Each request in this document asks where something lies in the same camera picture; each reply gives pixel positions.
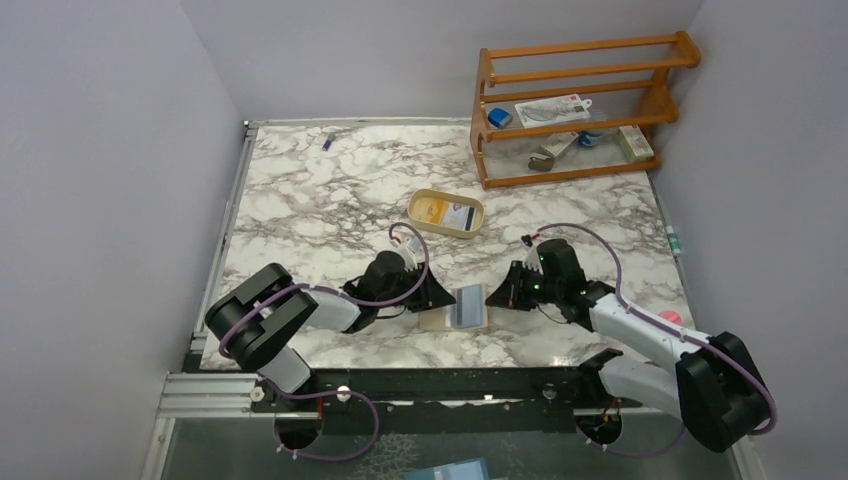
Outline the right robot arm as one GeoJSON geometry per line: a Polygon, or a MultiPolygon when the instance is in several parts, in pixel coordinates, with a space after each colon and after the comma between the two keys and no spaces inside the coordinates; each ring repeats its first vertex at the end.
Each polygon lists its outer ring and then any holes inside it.
{"type": "Polygon", "coordinates": [[[588,280],[564,239],[543,241],[514,261],[486,306],[531,311],[555,306],[565,322],[611,337],[644,356],[607,349],[579,365],[579,398],[600,407],[632,400],[678,419],[702,446],[724,452],[772,427],[776,404],[745,343],[651,314],[607,283],[588,280]]]}

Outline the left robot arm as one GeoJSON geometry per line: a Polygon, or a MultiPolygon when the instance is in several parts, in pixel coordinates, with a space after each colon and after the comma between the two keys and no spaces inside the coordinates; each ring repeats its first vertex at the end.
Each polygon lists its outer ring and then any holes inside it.
{"type": "Polygon", "coordinates": [[[221,354],[245,372],[276,385],[285,407],[298,411],[313,401],[313,370],[289,346],[304,327],[352,334],[370,326],[380,311],[401,307],[419,313],[456,303],[424,262],[411,253],[385,250],[340,293],[308,289],[280,264],[270,263],[214,303],[204,324],[221,354]]]}

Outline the yellow white card in tray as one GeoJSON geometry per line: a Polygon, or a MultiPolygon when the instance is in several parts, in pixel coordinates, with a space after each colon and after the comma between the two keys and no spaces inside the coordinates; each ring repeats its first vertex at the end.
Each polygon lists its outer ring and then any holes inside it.
{"type": "Polygon", "coordinates": [[[437,198],[426,198],[418,205],[416,217],[419,221],[445,228],[470,231],[473,228],[477,208],[437,198]]]}

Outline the tan oval tray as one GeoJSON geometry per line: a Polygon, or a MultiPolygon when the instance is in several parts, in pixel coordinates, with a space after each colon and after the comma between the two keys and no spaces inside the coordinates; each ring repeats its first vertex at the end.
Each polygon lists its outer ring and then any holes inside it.
{"type": "Polygon", "coordinates": [[[413,226],[460,239],[476,237],[485,219],[485,207],[475,198],[433,189],[416,190],[407,204],[413,226]]]}

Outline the pink bottle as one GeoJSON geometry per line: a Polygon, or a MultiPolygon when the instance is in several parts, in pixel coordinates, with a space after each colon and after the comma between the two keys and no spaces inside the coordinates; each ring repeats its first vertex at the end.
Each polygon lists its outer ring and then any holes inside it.
{"type": "Polygon", "coordinates": [[[678,326],[682,326],[682,325],[683,325],[683,318],[682,318],[682,316],[681,316],[678,312],[676,312],[676,311],[673,311],[673,310],[664,310],[664,311],[662,311],[662,312],[659,314],[659,316],[660,316],[661,318],[663,318],[664,320],[666,320],[666,321],[668,321],[668,322],[672,323],[672,324],[675,324],[675,325],[678,325],[678,326]]]}

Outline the blue white cup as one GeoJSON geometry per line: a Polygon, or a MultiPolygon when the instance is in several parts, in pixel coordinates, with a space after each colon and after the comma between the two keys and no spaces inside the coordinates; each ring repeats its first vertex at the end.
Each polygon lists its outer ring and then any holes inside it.
{"type": "Polygon", "coordinates": [[[578,143],[586,148],[597,147],[601,144],[602,139],[607,134],[607,130],[583,130],[578,135],[578,143]]]}

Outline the blue object at bottom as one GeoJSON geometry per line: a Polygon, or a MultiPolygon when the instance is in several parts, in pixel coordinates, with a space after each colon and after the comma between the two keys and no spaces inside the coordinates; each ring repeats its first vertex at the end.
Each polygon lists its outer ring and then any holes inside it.
{"type": "Polygon", "coordinates": [[[408,472],[404,480],[489,480],[484,458],[475,458],[408,472]]]}

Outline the blue small box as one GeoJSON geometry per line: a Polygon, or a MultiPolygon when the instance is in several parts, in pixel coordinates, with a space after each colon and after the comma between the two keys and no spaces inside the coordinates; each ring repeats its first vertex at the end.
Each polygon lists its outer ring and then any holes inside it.
{"type": "Polygon", "coordinates": [[[506,129],[513,121],[513,115],[502,108],[492,108],[487,113],[489,124],[498,130],[506,129]]]}

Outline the orange wooden rack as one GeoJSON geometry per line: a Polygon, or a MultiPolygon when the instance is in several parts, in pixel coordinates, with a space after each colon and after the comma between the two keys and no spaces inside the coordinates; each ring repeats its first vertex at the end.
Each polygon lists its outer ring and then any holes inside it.
{"type": "Polygon", "coordinates": [[[645,171],[660,166],[658,155],[629,164],[582,168],[497,178],[486,165],[485,146],[499,141],[546,138],[565,133],[613,131],[635,127],[650,140],[656,125],[673,123],[679,109],[669,77],[678,68],[694,69],[702,54],[685,31],[671,34],[560,43],[479,52],[471,119],[470,144],[485,189],[534,185],[593,176],[645,171]],[[503,73],[501,60],[617,51],[621,62],[569,66],[541,71],[503,73]],[[592,113],[600,94],[634,92],[635,109],[603,119],[592,113]]]}

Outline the green white box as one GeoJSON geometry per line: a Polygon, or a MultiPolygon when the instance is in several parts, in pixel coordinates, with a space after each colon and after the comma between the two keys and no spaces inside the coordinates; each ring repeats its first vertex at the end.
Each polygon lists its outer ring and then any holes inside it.
{"type": "Polygon", "coordinates": [[[629,163],[648,161],[655,156],[653,147],[638,125],[620,126],[615,138],[629,163]]]}

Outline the white packaged item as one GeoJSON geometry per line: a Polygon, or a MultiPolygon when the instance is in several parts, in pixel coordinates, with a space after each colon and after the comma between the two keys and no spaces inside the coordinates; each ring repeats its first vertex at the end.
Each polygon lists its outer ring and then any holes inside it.
{"type": "Polygon", "coordinates": [[[516,103],[514,108],[524,127],[535,128],[588,120],[592,104],[591,99],[569,94],[516,103]]]}

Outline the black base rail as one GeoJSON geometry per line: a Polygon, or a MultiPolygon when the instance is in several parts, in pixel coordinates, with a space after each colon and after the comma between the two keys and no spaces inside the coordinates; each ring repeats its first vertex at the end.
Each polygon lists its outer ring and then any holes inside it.
{"type": "Polygon", "coordinates": [[[256,384],[254,413],[285,425],[317,427],[328,435],[447,434],[542,431],[572,433],[575,416],[614,414],[614,400],[578,367],[388,368],[315,370],[299,395],[287,399],[266,380],[256,384]]]}

